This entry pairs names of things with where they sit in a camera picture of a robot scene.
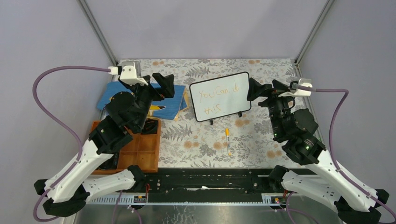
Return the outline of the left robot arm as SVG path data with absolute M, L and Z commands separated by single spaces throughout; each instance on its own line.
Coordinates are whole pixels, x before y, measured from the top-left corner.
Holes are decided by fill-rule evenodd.
M 89 176 L 105 161 L 142 132 L 150 106 L 175 95 L 174 75 L 154 73 L 158 87 L 150 83 L 150 76 L 128 85 L 128 91 L 112 96 L 105 106 L 107 116 L 79 143 L 78 154 L 56 176 L 35 182 L 40 202 L 47 215 L 68 217 L 80 211 L 88 202 L 115 191 L 141 191 L 145 175 L 137 165 L 98 179 Z

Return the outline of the white marker pen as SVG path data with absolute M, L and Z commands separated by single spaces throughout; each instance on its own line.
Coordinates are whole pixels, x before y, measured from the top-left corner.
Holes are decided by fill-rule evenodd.
M 231 145 L 230 145 L 230 139 L 229 139 L 229 129 L 225 129 L 225 135 L 226 135 L 226 143 L 227 143 L 227 153 L 229 156 L 231 156 Z

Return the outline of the black framed whiteboard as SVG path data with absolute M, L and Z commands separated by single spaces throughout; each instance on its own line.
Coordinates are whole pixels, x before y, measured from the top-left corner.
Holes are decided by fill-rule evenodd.
M 248 72 L 217 77 L 189 85 L 191 102 L 197 122 L 210 121 L 249 111 L 252 104 L 247 100 Z

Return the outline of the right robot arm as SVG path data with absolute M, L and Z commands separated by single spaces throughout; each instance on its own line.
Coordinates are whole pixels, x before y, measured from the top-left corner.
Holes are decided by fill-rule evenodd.
M 274 141 L 282 143 L 282 150 L 293 162 L 327 183 L 321 185 L 278 165 L 269 175 L 269 189 L 295 192 L 315 200 L 334 211 L 346 224 L 379 223 L 378 208 L 386 206 L 388 192 L 366 185 L 338 163 L 332 149 L 315 137 L 318 123 L 308 109 L 292 111 L 297 97 L 308 97 L 316 91 L 311 80 L 301 78 L 285 85 L 277 80 L 260 84 L 250 78 L 248 83 L 248 101 L 264 98 L 259 106 L 269 111 Z

